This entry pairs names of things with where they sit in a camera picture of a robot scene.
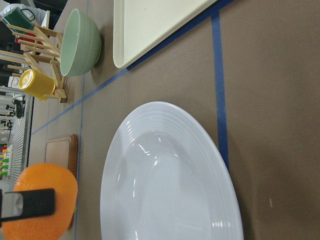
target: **tabletop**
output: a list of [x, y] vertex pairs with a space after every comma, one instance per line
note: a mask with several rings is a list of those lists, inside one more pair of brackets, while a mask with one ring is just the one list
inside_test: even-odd
[[101, 56], [67, 79], [67, 103], [34, 102], [29, 165], [44, 162], [48, 140], [79, 139], [77, 211], [61, 239], [102, 239], [109, 146], [125, 117], [153, 101], [186, 110], [217, 145], [245, 239], [319, 239], [318, 1], [220, 0], [124, 69], [113, 63], [113, 4], [67, 2], [55, 29], [73, 9], [86, 13]]

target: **orange object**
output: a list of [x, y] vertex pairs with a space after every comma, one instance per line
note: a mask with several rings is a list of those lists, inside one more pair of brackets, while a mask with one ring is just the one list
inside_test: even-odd
[[2, 223], [7, 240], [58, 240], [68, 229], [73, 216], [78, 185], [74, 175], [66, 168], [39, 163], [27, 167], [18, 178], [14, 191], [38, 189], [55, 190], [55, 213]]

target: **light green bowl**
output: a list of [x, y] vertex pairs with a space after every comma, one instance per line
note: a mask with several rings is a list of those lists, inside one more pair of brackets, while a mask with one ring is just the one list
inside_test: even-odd
[[80, 76], [89, 72], [101, 52], [99, 29], [86, 14], [74, 9], [63, 34], [60, 70], [63, 76]]

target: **plate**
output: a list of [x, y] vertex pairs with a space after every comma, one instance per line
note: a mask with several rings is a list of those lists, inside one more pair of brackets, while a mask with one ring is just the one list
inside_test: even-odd
[[103, 240], [242, 240], [235, 190], [214, 142], [186, 111], [146, 103], [116, 131], [102, 175]]
[[126, 68], [217, 0], [114, 0], [113, 61]]

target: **yellow cup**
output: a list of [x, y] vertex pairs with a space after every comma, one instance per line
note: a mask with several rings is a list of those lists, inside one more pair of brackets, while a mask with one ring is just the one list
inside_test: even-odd
[[48, 98], [44, 95], [52, 95], [56, 88], [55, 80], [41, 72], [28, 69], [20, 77], [19, 88], [31, 96], [45, 101]]

